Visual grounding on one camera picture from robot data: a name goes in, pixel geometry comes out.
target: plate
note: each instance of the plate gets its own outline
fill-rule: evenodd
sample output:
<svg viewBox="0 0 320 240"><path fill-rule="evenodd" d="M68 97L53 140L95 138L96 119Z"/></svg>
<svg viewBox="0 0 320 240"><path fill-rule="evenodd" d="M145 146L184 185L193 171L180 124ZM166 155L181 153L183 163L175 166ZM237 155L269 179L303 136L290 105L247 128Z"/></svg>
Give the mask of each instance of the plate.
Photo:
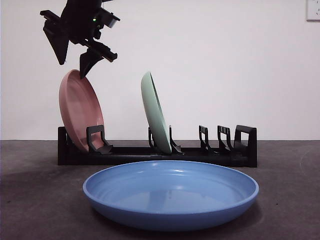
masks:
<svg viewBox="0 0 320 240"><path fill-rule="evenodd" d="M146 118L156 146L165 154L171 154L170 137L162 113L154 80L148 71L141 80L141 94Z"/></svg>
<svg viewBox="0 0 320 240"><path fill-rule="evenodd" d="M59 106L63 124L77 148L88 152L87 127L104 125L100 104L88 79L80 78L78 70L71 70L62 79ZM104 145L100 133L92 134L92 143L98 149Z"/></svg>
<svg viewBox="0 0 320 240"><path fill-rule="evenodd" d="M90 176L83 191L99 213L152 231L193 231L243 214L259 192L250 176L209 163L159 160L128 163Z"/></svg>

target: dish rack divider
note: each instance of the dish rack divider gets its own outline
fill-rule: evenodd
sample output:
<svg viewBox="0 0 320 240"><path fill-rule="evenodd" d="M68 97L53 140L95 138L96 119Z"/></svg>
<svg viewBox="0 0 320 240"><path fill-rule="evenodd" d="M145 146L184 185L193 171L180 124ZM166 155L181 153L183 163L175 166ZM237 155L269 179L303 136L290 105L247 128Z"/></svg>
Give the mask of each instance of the dish rack divider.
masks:
<svg viewBox="0 0 320 240"><path fill-rule="evenodd" d="M218 147L209 144L208 128L199 126L200 147L181 147L172 138L169 126L169 138L172 154L159 150L152 131L148 128L149 146L113 146L105 138L103 125L86 128L88 152L80 151L72 142L66 128L58 127L58 165L120 165L141 161L181 160L217 164L226 167L257 167L257 129L237 125L232 145L230 128L217 126ZM96 148L92 134L100 133L103 146ZM248 134L248 140L241 139L241 133ZM221 139L226 135L226 143Z"/></svg>

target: blue plate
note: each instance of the blue plate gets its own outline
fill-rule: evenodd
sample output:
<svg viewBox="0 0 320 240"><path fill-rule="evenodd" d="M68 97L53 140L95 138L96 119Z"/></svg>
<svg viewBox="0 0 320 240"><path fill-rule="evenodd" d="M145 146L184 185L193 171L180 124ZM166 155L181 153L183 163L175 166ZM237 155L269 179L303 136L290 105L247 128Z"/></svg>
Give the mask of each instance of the blue plate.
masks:
<svg viewBox="0 0 320 240"><path fill-rule="evenodd" d="M90 176L83 191L102 215L153 231L191 231L229 222L255 201L259 186L223 166L178 160L135 162Z"/></svg>

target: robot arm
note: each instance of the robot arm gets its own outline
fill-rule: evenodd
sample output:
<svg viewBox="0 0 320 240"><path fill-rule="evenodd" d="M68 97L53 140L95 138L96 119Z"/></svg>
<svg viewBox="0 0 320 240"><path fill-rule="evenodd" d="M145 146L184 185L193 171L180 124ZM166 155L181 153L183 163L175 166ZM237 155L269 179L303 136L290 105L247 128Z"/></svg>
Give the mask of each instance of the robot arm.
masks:
<svg viewBox="0 0 320 240"><path fill-rule="evenodd" d="M118 57L109 47L94 40L100 39L100 30L104 25L112 28L120 21L112 12L101 7L102 2L109 1L112 0L67 0L61 17L50 10L40 12L46 19L43 31L60 65L66 61L69 41L88 48L87 52L80 56L81 78L103 58L113 62Z"/></svg>

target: mint green plate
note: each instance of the mint green plate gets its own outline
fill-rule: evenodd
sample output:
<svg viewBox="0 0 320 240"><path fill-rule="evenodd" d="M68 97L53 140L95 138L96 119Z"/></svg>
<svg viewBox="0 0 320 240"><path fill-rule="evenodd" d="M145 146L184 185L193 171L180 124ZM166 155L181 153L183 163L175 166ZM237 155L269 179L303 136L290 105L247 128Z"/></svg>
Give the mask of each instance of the mint green plate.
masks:
<svg viewBox="0 0 320 240"><path fill-rule="evenodd" d="M171 154L170 138L168 128L159 98L157 95L154 80L148 71L141 80L141 94L146 118L157 147L165 154Z"/></svg>

